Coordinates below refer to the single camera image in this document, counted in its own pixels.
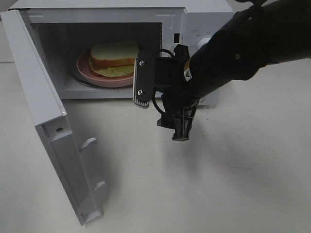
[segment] table surface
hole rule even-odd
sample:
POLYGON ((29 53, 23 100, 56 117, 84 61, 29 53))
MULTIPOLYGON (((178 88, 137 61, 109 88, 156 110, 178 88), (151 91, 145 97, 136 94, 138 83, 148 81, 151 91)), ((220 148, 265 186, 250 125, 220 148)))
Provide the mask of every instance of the table surface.
POLYGON ((33 127, 0 22, 0 232, 309 233, 311 60, 262 69, 171 140, 154 108, 67 100, 77 141, 98 139, 104 216, 81 227, 33 127))

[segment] sandwich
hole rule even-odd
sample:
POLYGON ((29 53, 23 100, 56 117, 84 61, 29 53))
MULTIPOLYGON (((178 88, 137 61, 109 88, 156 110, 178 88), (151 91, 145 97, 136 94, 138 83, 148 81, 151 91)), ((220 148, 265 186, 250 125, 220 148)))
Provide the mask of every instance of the sandwich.
POLYGON ((89 70, 97 77, 130 77, 134 72, 138 52, 134 40, 95 45, 88 59, 89 70))

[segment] microwave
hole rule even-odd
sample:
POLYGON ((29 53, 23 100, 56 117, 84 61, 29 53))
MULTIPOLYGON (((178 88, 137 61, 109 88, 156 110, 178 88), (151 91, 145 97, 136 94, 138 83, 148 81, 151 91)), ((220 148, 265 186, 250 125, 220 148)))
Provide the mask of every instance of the microwave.
MULTIPOLYGON (((81 225, 102 214, 99 193, 107 184, 83 160, 97 139, 77 144, 61 100, 132 98, 133 90, 80 82, 79 54, 135 40, 151 51, 186 45, 192 56, 233 15, 225 0, 18 0, 1 13, 35 129, 81 225)), ((201 104, 215 101, 211 93, 201 104)))

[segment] open microwave door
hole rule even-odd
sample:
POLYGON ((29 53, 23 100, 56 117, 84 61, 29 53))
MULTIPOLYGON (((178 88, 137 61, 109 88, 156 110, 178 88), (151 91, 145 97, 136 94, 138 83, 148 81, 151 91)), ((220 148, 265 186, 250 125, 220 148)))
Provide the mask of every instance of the open microwave door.
POLYGON ((17 10, 3 12, 1 17, 35 129, 84 225, 101 215, 101 202, 95 192, 105 187, 104 181, 94 183, 89 179, 83 163, 96 139, 77 145, 66 110, 30 36, 29 19, 17 10))

